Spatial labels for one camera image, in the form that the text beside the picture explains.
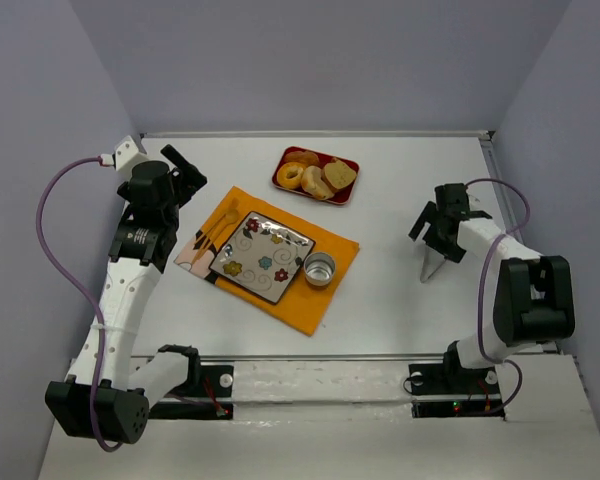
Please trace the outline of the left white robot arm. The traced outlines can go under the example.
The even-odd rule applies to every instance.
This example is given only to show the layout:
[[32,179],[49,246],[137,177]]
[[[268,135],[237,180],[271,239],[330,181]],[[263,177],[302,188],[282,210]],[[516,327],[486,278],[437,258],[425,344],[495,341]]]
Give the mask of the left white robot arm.
[[151,160],[125,140],[114,154],[94,160],[124,175],[117,193],[126,202],[99,298],[53,254],[47,256],[87,299],[94,319],[65,379],[49,383],[45,403],[67,435],[93,439],[107,453],[136,443],[151,408],[177,388],[196,387],[202,376],[198,350],[173,344],[130,369],[146,305],[177,242],[179,210],[207,183],[172,145],[160,153],[161,159]]

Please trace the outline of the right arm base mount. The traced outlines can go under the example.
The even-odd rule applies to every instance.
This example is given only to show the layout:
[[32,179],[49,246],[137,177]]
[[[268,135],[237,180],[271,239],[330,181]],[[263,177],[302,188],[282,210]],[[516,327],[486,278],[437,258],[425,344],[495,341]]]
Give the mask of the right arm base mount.
[[413,363],[402,384],[412,416],[425,418],[505,418],[493,367],[448,374],[442,363]]

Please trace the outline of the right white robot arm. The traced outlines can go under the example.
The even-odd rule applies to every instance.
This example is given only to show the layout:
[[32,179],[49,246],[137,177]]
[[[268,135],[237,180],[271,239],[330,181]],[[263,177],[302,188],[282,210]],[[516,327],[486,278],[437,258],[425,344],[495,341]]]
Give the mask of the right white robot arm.
[[428,253],[460,263],[467,254],[482,259],[478,296],[489,273],[497,276],[490,316],[477,309],[475,334],[455,341],[441,364],[445,379],[502,364],[534,344],[571,337],[575,313],[568,261],[543,255],[501,229],[477,208],[463,183],[439,185],[409,232],[423,240]]

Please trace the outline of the sliced toast bread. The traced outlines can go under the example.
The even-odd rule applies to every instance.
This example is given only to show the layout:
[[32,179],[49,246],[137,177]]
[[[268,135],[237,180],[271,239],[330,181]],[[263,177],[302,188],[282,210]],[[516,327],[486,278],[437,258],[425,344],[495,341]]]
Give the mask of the sliced toast bread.
[[334,193],[345,190],[352,185],[357,178],[357,172],[343,160],[337,158],[333,158],[324,165],[321,175],[323,181]]

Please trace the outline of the round bagel bread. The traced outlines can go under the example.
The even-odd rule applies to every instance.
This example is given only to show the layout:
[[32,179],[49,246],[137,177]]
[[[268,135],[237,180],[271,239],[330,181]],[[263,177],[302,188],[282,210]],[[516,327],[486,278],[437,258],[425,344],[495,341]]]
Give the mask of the round bagel bread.
[[308,166],[301,178],[301,188],[313,198],[324,201],[334,196],[334,192],[322,179],[322,169],[317,166]]

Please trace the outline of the yellow ring donut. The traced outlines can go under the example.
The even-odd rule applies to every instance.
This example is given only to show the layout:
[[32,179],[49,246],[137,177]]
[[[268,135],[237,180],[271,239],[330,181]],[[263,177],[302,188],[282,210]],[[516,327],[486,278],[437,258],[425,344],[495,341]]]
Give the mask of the yellow ring donut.
[[301,185],[304,172],[305,166],[302,163],[284,163],[276,173],[276,181],[284,189],[296,190]]

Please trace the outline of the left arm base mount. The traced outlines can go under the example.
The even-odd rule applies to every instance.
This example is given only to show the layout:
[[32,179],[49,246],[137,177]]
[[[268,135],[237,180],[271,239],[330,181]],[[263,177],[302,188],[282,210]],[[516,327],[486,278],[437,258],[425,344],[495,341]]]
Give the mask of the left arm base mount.
[[172,389],[151,408],[149,418],[230,421],[234,417],[233,384],[233,364],[203,364],[199,382]]

